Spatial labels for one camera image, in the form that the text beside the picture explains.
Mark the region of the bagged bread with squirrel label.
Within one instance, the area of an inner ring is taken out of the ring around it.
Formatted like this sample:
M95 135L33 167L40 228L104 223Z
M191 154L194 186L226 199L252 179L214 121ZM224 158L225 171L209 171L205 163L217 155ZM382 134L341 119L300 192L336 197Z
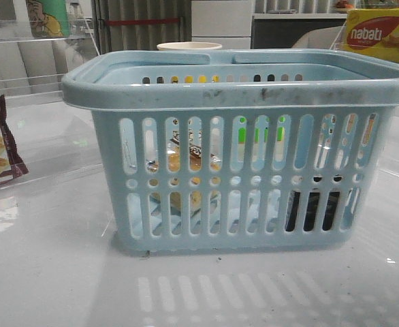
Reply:
M182 129L181 120L170 117L165 120L165 146L163 158L156 155L146 163L150 173L164 172L171 175L168 184L174 190L169 192L170 208L181 213L184 206L194 216L202 210L202 200L215 200L219 192L202 191L204 184L200 173L215 173L222 167L222 158L214 150L204 150L203 122L197 117L190 117Z

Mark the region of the light blue plastic basket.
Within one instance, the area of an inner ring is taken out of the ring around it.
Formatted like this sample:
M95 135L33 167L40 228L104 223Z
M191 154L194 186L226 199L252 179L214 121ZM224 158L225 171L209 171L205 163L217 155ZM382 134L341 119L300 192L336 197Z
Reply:
M314 248L345 242L360 214L394 110L399 64L315 49L120 51L64 75L63 99L91 112L116 219L130 251ZM204 150L194 216L170 208L165 120L197 116ZM341 174L336 230L297 238L277 230L282 175Z

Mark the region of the white cabinet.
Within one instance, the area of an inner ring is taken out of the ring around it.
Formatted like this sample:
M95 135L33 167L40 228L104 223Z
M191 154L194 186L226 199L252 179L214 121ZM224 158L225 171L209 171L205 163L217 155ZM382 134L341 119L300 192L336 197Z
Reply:
M191 39L224 49L249 49L253 6L253 1L192 1Z

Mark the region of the yellow nabati wafer box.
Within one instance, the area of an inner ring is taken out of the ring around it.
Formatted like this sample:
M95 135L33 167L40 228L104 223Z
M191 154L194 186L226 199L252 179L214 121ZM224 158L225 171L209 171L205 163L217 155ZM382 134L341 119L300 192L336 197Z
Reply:
M349 11L340 47L399 63L399 8Z

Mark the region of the black tissue pack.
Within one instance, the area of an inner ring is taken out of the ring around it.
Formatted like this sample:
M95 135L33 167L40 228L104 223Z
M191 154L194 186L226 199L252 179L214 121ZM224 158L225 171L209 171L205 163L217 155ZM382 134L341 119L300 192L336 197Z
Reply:
M331 234L336 230L341 197L346 191L341 174L305 176L283 174L277 230L288 237Z

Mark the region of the cream paper cup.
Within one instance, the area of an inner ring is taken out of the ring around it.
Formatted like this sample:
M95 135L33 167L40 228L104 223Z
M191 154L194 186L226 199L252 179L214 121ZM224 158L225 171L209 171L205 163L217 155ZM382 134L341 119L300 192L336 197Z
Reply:
M222 45L212 42L167 42L157 45L157 50L220 50Z

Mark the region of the green cartoon snack bag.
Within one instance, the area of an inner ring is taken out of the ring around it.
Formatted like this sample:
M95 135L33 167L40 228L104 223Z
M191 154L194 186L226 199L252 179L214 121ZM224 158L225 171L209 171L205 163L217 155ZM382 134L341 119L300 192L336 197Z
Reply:
M64 0L26 0L33 37L69 37L69 20Z

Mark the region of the clear acrylic display shelf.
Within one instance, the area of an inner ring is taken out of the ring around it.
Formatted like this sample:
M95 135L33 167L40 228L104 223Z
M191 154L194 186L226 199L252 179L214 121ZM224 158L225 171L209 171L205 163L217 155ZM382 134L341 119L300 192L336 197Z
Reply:
M62 77L98 53L90 18L68 20L70 34L63 38L33 37L29 21L0 20L0 95L10 130L14 101L25 106L58 97Z

